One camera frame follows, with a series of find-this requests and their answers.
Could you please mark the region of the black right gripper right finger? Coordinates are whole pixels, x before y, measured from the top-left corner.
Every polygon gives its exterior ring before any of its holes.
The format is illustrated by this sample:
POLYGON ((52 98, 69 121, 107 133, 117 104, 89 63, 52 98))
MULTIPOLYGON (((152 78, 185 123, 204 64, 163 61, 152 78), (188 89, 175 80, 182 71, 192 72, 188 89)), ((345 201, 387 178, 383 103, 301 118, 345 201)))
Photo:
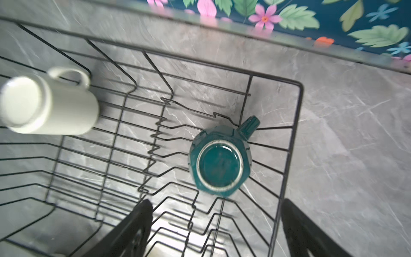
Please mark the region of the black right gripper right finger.
POLYGON ((283 230, 292 257, 349 257, 290 199, 281 204, 283 230))

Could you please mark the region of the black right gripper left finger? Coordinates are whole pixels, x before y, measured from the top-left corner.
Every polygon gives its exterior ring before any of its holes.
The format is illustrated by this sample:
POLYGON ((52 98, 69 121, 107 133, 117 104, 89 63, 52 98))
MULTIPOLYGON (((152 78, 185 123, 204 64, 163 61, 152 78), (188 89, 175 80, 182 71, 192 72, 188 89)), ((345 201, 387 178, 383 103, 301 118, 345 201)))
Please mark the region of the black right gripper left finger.
POLYGON ((85 257, 142 257, 153 221, 153 205, 145 199, 101 241, 84 254, 85 257))

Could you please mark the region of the dark green mug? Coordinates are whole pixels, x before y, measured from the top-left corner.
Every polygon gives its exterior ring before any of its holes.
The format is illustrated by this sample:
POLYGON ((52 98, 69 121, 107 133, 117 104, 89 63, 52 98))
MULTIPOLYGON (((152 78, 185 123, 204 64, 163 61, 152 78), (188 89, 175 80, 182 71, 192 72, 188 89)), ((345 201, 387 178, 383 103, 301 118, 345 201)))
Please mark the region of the dark green mug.
POLYGON ((260 120, 251 116, 238 128, 215 126, 194 138, 188 167, 198 190, 227 198, 244 184, 252 167, 248 139, 259 125, 260 120))

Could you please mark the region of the white mug red inside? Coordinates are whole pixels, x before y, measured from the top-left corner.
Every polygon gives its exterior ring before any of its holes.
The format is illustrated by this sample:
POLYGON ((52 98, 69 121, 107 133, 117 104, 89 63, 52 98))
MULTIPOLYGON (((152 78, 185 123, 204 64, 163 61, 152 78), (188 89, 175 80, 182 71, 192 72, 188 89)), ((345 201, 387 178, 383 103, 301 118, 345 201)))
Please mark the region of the white mug red inside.
POLYGON ((1 121, 20 134, 85 134, 100 114, 90 85, 90 76, 74 66, 13 77, 1 87, 1 121))

